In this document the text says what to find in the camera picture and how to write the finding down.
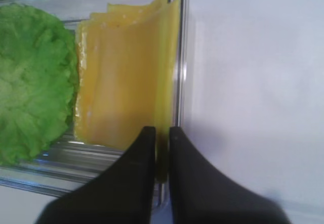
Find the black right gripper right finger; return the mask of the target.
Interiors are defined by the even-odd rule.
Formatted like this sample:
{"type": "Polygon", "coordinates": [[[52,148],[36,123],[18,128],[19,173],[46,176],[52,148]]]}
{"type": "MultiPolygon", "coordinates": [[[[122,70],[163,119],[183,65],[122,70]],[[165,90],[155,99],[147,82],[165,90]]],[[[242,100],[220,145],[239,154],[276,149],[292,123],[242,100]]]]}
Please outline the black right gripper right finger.
{"type": "Polygon", "coordinates": [[[215,168],[182,128],[170,129],[169,184],[174,223],[288,223],[273,201],[215,168]]]}

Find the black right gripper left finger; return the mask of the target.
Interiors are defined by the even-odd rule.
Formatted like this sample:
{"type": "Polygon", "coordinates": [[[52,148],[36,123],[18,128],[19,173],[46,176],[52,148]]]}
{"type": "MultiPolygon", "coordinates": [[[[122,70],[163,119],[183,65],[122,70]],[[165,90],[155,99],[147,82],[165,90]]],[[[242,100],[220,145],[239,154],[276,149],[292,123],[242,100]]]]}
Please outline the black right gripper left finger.
{"type": "Polygon", "coordinates": [[[149,223],[155,181],[155,128],[142,128],[111,167],[50,202],[36,223],[149,223]]]}

